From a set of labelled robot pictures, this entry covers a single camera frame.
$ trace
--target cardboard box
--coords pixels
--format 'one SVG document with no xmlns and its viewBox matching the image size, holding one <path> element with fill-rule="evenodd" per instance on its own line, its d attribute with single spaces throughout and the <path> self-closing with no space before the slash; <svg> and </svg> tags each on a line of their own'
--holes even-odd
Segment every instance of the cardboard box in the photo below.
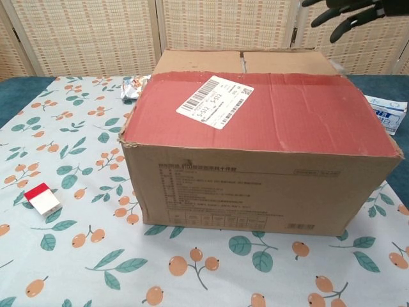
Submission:
<svg viewBox="0 0 409 307">
<path fill-rule="evenodd" d="M 221 130 L 176 112 L 213 75 L 254 88 Z M 145 223 L 232 230 L 340 235 L 403 158 L 316 51 L 165 51 L 120 140 Z"/>
</svg>

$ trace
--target red and white box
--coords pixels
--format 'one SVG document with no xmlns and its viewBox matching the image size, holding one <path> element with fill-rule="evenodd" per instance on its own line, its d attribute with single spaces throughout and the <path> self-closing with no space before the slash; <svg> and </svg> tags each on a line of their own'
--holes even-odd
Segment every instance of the red and white box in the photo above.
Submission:
<svg viewBox="0 0 409 307">
<path fill-rule="evenodd" d="M 42 216 L 47 217 L 62 206 L 47 184 L 40 184 L 24 194 L 26 199 Z"/>
</svg>

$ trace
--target woven panel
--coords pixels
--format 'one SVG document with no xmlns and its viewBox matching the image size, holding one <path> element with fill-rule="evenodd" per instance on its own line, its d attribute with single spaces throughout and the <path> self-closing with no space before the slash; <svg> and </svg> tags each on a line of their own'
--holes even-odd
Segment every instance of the woven panel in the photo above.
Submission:
<svg viewBox="0 0 409 307">
<path fill-rule="evenodd" d="M 401 71 L 399 72 L 399 75 L 409 75 L 409 59 L 407 59 L 407 61 L 403 65 Z"/>
<path fill-rule="evenodd" d="M 315 47 L 321 50 L 328 58 L 342 64 L 350 74 L 389 74 L 407 32 L 407 17 L 378 19 L 352 29 L 335 44 L 331 44 L 329 42 L 331 33 L 348 15 L 334 18 L 320 27 L 311 28 L 311 21 L 326 9 L 325 4 L 318 4 L 309 9 L 304 33 L 299 33 L 303 35 L 301 47 Z"/>
<path fill-rule="evenodd" d="M 0 81 L 28 75 L 12 40 L 15 37 L 9 35 L 6 24 L 0 19 Z"/>
<path fill-rule="evenodd" d="M 45 75 L 148 74 L 156 64 L 148 0 L 12 3 Z"/>
<path fill-rule="evenodd" d="M 271 49 L 293 28 L 288 0 L 163 0 L 167 47 Z"/>
</svg>

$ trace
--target small box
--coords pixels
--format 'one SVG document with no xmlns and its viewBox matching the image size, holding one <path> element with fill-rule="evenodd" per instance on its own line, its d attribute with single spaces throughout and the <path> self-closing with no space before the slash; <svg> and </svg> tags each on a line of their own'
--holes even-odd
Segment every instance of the small box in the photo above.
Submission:
<svg viewBox="0 0 409 307">
<path fill-rule="evenodd" d="M 385 130 L 394 136 L 397 128 L 405 118 L 408 110 L 407 102 L 398 102 L 378 97 L 365 96 L 375 111 Z"/>
<path fill-rule="evenodd" d="M 33 205 L 33 207 L 42 216 L 47 217 L 53 212 L 61 208 L 61 204 L 55 195 L 51 192 L 47 184 L 40 184 L 34 189 L 24 194 L 27 201 Z"/>
</svg>

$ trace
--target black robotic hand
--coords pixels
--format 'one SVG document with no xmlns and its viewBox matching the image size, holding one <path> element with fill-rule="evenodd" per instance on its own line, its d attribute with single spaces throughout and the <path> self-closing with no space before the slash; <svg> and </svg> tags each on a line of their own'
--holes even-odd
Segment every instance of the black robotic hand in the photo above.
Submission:
<svg viewBox="0 0 409 307">
<path fill-rule="evenodd" d="M 302 6 L 311 6 L 323 0 L 303 0 Z M 348 17 L 332 32 L 330 42 L 335 43 L 346 32 L 354 27 L 367 24 L 378 18 L 409 15 L 409 0 L 326 0 L 328 10 L 315 18 L 311 27 L 315 28 L 324 22 L 340 16 L 342 13 L 353 12 L 362 8 L 368 9 Z"/>
</svg>

